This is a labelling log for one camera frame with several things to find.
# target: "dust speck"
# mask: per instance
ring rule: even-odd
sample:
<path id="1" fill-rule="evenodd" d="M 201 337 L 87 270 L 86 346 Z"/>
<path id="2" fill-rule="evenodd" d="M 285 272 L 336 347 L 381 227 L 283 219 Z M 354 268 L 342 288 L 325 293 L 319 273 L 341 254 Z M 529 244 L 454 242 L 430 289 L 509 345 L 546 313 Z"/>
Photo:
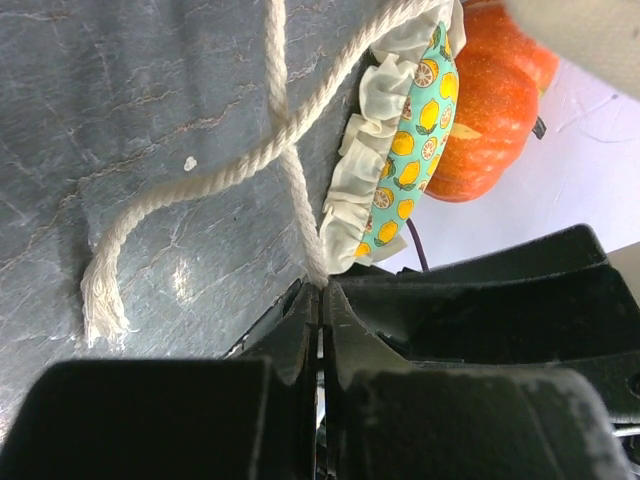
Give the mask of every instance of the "dust speck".
<path id="1" fill-rule="evenodd" d="M 191 170 L 196 168 L 196 165 L 198 165 L 198 161 L 193 157 L 189 157 L 187 158 L 187 161 L 184 162 L 184 171 L 190 172 Z"/>

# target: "lemon print pouch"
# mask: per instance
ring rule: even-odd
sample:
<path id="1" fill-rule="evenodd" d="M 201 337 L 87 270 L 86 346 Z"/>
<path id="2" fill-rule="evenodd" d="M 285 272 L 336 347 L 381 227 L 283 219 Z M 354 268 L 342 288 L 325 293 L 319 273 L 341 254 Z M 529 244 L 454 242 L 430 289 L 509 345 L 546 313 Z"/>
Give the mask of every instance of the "lemon print pouch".
<path id="1" fill-rule="evenodd" d="M 324 203 L 320 237 L 329 273 L 370 265 L 406 246 L 399 232 L 444 150 L 458 100 L 454 57 L 462 7 L 442 1 L 372 44 L 377 66 L 359 88 Z"/>

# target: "turquoise fabric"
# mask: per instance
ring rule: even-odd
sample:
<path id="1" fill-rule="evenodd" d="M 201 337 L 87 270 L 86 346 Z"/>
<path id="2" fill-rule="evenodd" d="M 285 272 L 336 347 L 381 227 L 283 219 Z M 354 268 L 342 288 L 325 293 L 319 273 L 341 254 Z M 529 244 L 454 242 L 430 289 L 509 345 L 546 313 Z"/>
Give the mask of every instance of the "turquoise fabric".
<path id="1" fill-rule="evenodd" d="M 457 100 L 458 72 L 440 23 L 409 89 L 356 256 L 383 247 L 406 223 L 438 165 Z"/>

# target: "black plastic object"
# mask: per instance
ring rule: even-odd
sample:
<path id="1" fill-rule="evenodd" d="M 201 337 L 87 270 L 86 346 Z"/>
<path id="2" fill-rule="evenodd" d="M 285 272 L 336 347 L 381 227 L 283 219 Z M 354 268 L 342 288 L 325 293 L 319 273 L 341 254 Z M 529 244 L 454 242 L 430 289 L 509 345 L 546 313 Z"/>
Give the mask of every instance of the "black plastic object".
<path id="1" fill-rule="evenodd" d="M 610 422 L 640 416 L 638 309 L 588 229 L 366 272 L 293 285 L 237 358 L 53 367 L 0 479 L 313 478 L 320 368 L 326 478 L 626 478 Z"/>
<path id="2" fill-rule="evenodd" d="M 246 359 L 54 366 L 25 400 L 0 478 L 311 478 L 317 292 L 294 303 Z"/>
<path id="3" fill-rule="evenodd" d="M 627 478 L 607 412 L 575 372 L 412 368 L 335 284 L 323 332 L 327 463 L 339 479 Z"/>
<path id="4" fill-rule="evenodd" d="M 357 315 L 423 368 L 568 367 L 640 423 L 640 311 L 590 228 L 429 273 L 346 277 Z"/>

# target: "orange pumpkin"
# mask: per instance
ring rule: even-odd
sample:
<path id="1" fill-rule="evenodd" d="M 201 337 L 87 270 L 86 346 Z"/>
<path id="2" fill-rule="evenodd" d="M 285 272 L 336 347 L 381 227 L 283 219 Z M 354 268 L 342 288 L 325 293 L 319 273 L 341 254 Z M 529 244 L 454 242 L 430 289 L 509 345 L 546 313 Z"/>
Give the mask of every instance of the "orange pumpkin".
<path id="1" fill-rule="evenodd" d="M 471 0 L 464 14 L 455 123 L 426 190 L 447 202 L 483 195 L 518 158 L 558 66 L 555 55 L 516 27 L 500 0 Z"/>

